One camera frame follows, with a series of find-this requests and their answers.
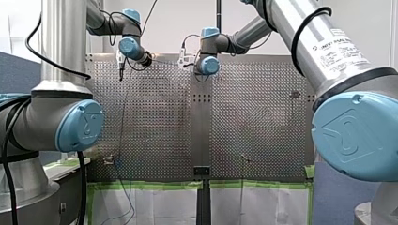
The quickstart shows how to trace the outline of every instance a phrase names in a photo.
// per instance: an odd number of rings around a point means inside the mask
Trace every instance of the blue cap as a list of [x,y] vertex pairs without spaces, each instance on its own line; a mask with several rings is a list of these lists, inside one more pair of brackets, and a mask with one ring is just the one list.
[[240,0],[240,2],[242,2],[244,4],[252,4],[253,0]]
[[216,57],[209,56],[202,60],[201,70],[203,75],[216,74],[220,69],[220,62]]
[[119,42],[119,50],[132,60],[139,60],[140,45],[132,37],[123,37]]
[[337,171],[364,181],[398,181],[398,100],[370,92],[331,97],[313,118],[317,151]]
[[211,38],[220,34],[220,30],[217,27],[205,27],[202,29],[202,38]]
[[99,138],[104,115],[94,100],[83,100],[73,106],[62,119],[55,135],[60,152],[81,152],[94,145]]
[[129,16],[131,19],[135,20],[136,22],[141,23],[141,15],[138,11],[131,8],[125,8],[123,9],[123,14],[126,14],[126,16]]

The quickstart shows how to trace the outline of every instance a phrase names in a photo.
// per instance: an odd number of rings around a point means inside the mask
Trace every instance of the sticker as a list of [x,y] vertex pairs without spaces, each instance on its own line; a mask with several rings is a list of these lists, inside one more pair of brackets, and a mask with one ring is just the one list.
[[347,36],[335,36],[323,40],[313,46],[313,52],[321,67],[336,77],[350,66],[369,64]]
[[330,29],[330,32],[334,35],[334,36],[345,36],[345,31],[341,30],[341,29]]

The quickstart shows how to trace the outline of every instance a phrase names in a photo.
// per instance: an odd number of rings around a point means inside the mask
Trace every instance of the pegboard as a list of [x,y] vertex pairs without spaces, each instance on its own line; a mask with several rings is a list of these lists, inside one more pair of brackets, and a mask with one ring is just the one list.
[[306,79],[288,56],[230,60],[213,79],[211,177],[303,180],[313,149]]
[[[177,55],[155,59],[146,71],[127,69],[120,82],[113,54],[87,56],[106,114],[89,180],[192,180],[198,161],[212,179],[305,179],[313,96],[289,56],[222,55],[221,72],[200,84],[178,68]],[[197,123],[201,111],[210,116]],[[197,151],[208,156],[197,160]],[[104,161],[110,156],[113,165]]]

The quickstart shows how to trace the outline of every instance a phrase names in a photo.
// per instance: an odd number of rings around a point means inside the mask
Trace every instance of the gray fabric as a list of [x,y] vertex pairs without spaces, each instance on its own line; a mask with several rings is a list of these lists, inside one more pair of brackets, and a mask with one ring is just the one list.
[[[40,64],[0,52],[0,93],[30,93],[40,82]],[[45,165],[61,158],[57,152],[41,152]]]
[[313,225],[353,225],[355,207],[371,201],[378,186],[342,175],[325,162],[316,163]]

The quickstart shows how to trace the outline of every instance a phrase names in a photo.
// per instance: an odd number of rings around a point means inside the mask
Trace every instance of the white wall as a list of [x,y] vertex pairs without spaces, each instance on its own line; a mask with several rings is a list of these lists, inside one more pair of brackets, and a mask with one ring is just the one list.
[[[333,8],[333,21],[342,27],[363,53],[375,64],[398,67],[396,10],[398,0],[323,0]],[[41,0],[0,0],[0,52],[13,53],[31,60],[38,59],[24,47],[24,39],[38,20]],[[106,10],[134,8],[142,22],[153,0],[103,0]],[[182,39],[200,34],[205,26],[215,26],[216,0],[159,0],[148,22],[143,44],[153,53],[177,53]],[[239,0],[222,1],[222,31],[233,34],[257,15],[252,6]],[[92,37],[88,41],[92,53],[112,51],[108,39]],[[38,36],[32,39],[38,49]],[[188,41],[189,52],[199,48],[199,40]],[[278,34],[262,48],[251,53],[289,54]]]
[[396,0],[323,0],[333,8],[334,24],[345,30],[362,53],[376,66],[393,66],[392,33]]
[[[153,0],[104,0],[107,11],[123,8],[139,11],[142,25],[152,4]],[[253,6],[246,6],[239,0],[223,0],[222,32],[234,34],[257,15]],[[216,26],[215,0],[159,0],[147,24],[142,43],[152,53],[178,53],[184,37],[200,35],[206,26]],[[104,41],[104,48],[106,52],[112,50],[108,41]],[[187,42],[187,50],[191,53],[198,49],[199,39],[193,37]],[[251,53],[289,54],[289,51],[279,35],[273,34],[266,45]]]
[[[38,62],[24,45],[25,38],[38,23],[41,0],[0,0],[0,52]],[[31,46],[38,50],[39,35],[31,39]]]

